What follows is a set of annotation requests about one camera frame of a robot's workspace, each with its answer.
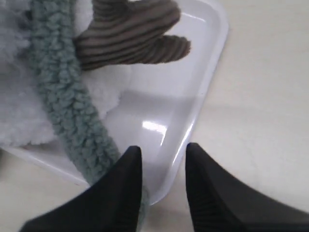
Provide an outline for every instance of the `fluffy white plush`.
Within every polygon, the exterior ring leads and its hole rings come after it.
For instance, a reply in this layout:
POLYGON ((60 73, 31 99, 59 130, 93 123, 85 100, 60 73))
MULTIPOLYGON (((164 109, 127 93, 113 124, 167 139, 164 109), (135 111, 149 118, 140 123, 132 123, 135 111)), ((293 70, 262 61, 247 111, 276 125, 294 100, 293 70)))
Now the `fluffy white plush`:
MULTIPOLYGON (((0 146, 37 145, 56 138, 34 91, 31 71, 21 57, 28 46, 28 32, 19 17, 28 9, 28 2, 0 0, 0 146), (4 30, 11 34, 4 35, 4 30)), ((83 32, 91 20, 91 0, 77 0, 75 35, 83 32)), ((109 66, 82 74, 102 120, 118 105, 130 77, 129 66, 109 66)))

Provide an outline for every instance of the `white table surface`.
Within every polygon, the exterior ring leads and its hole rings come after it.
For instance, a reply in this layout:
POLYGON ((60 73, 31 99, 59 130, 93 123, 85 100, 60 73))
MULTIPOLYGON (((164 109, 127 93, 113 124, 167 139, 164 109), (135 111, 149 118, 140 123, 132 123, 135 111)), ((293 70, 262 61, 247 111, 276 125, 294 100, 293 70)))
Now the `white table surface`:
MULTIPOLYGON (((192 136, 232 174, 309 212, 309 1, 221 0, 230 34, 192 136)), ((0 231, 84 190, 13 156, 0 160, 0 231)), ((145 232, 192 232, 184 162, 145 232)))

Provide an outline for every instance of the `plush toy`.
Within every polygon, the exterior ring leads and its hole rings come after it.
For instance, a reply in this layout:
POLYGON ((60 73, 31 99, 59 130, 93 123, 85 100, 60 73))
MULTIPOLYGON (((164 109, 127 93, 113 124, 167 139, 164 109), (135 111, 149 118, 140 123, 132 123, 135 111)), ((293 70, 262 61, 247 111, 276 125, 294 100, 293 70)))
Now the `plush toy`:
MULTIPOLYGON (((120 157, 102 124, 103 116, 116 106, 120 92, 129 83, 129 66, 115 65, 157 64, 186 56, 190 43, 185 38, 163 35, 180 18, 177 4, 172 0, 93 0, 93 13, 86 17, 91 21, 83 31, 74 23, 80 9, 75 3, 80 1, 1 1, 8 16, 16 17, 14 25, 1 27, 9 28, 15 33, 12 38, 17 38, 16 42, 6 35, 1 38, 5 50, 10 41, 14 42, 8 51, 11 57, 5 56, 1 61, 7 67, 1 75, 1 88, 6 93, 12 87, 18 89, 10 97, 1 96, 1 143, 42 143, 55 134, 87 182, 96 183, 120 157), (14 85, 16 82, 20 82, 19 86, 14 85), (97 97, 105 104, 98 105, 97 97), (24 108, 22 100, 28 101, 24 108), (7 125, 12 126, 19 119, 23 123, 10 130, 7 125), (18 137, 20 134, 30 139, 18 137)), ((143 187, 138 230, 147 206, 148 192, 143 187)))

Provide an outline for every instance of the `green fuzzy rope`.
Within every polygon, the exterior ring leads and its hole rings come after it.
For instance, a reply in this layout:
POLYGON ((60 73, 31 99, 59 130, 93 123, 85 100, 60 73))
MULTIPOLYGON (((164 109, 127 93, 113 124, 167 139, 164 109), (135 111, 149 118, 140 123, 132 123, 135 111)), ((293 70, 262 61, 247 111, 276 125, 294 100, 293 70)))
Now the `green fuzzy rope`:
MULTIPOLYGON (((30 63, 55 133, 69 159, 94 184, 120 157, 81 80, 73 39, 74 0, 32 0, 30 63)), ((148 206, 143 188, 139 230, 148 206)))

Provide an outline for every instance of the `white plastic tray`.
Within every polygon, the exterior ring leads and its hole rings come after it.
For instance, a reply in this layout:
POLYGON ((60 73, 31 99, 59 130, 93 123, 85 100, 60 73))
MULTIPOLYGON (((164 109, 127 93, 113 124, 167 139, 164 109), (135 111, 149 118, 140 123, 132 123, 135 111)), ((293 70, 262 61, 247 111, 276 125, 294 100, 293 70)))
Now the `white plastic tray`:
MULTIPOLYGON (((178 2, 183 15, 170 34, 190 39, 191 54, 175 63, 133 66, 131 86, 105 120, 121 152, 130 145, 142 148, 151 204, 172 186, 228 33, 225 11, 218 2, 178 2)), ((86 185, 57 142, 4 149, 86 185)))

